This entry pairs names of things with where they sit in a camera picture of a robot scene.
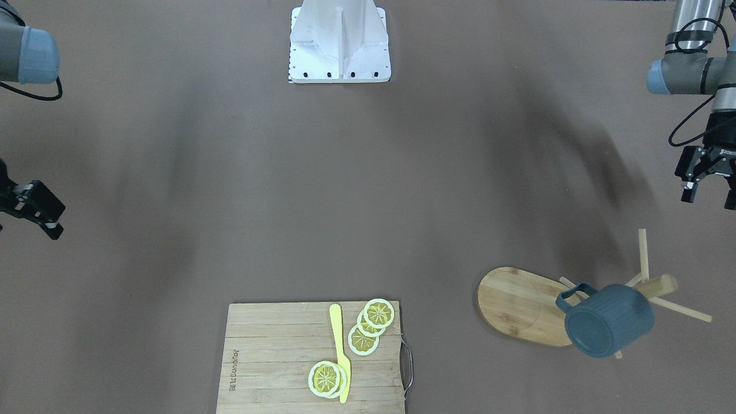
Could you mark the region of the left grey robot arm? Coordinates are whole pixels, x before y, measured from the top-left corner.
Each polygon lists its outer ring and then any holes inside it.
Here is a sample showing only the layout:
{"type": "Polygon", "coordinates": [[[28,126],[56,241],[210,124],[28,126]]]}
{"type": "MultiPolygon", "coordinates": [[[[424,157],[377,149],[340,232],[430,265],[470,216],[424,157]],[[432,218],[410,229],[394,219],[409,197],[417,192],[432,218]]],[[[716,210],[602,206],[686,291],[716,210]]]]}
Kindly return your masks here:
{"type": "Polygon", "coordinates": [[[699,184],[711,175],[726,179],[725,209],[735,208],[734,38],[723,26],[733,1],[678,1],[662,59],[647,72],[647,89],[662,95],[703,95],[712,105],[706,128],[694,138],[668,144],[683,152],[674,171],[683,202],[694,202],[699,184]]]}

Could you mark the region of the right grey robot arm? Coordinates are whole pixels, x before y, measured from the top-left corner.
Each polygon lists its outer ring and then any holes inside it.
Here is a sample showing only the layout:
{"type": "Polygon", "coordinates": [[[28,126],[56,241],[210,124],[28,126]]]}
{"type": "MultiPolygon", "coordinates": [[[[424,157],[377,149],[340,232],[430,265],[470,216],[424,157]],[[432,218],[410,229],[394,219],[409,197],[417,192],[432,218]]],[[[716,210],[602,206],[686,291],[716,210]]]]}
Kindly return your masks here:
{"type": "MultiPolygon", "coordinates": [[[[43,102],[58,101],[63,96],[59,77],[60,55],[53,35],[29,26],[8,1],[1,5],[1,86],[43,102]],[[14,87],[55,84],[53,96],[41,96],[14,87]]],[[[50,239],[56,240],[64,228],[59,223],[66,206],[39,180],[21,185],[12,180],[7,163],[1,162],[1,210],[18,219],[38,225],[50,239]]]]}

